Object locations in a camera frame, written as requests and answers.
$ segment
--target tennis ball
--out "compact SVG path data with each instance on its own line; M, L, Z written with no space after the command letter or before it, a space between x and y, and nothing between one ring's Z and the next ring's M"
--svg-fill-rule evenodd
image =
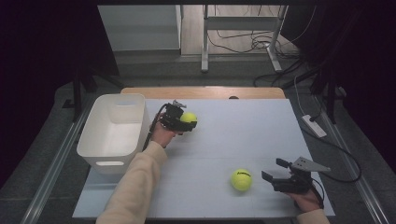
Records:
M180 117L180 121L191 123L197 121L197 117L191 112L186 112Z
M251 186L251 182L251 174L246 169L237 169L231 175L231 183L237 190L248 190Z

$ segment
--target white wire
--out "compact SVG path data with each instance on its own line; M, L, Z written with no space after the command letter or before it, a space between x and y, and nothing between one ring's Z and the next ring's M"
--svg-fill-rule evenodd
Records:
M294 77L294 88L296 89L298 106L300 107L300 110L301 110L301 112L303 113L303 116L304 116L305 113L304 113L303 108L301 107L301 104L300 104L300 97L298 96L298 90L297 90L297 82L296 82L296 79L297 79L297 75Z

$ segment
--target white plastic basket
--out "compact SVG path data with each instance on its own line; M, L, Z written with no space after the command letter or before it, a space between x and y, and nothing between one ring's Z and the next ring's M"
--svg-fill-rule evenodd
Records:
M96 99L78 142L78 155L101 174L123 174L142 151L149 114L141 94L107 94Z

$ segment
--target white table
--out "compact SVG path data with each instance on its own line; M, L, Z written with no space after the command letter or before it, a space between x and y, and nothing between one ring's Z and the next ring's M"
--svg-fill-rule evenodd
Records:
M150 118L174 99L147 99ZM261 171L289 177L276 158L312 160L287 99L179 100L186 112L197 115L198 125L167 147L168 162L162 170L148 218L216 219L294 217L292 200L273 191ZM250 190L232 188L230 176L238 168L253 175ZM312 176L320 181L317 173ZM95 219L121 175L100 175L91 169L73 217ZM325 197L325 213L334 216Z

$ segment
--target beige sleeve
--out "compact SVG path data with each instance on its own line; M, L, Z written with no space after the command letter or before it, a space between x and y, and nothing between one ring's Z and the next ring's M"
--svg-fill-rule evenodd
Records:
M302 213L297 216L299 224L330 224L324 214L323 209L314 210L312 212Z
M146 150L137 153L96 223L143 224L166 159L164 149L152 141Z

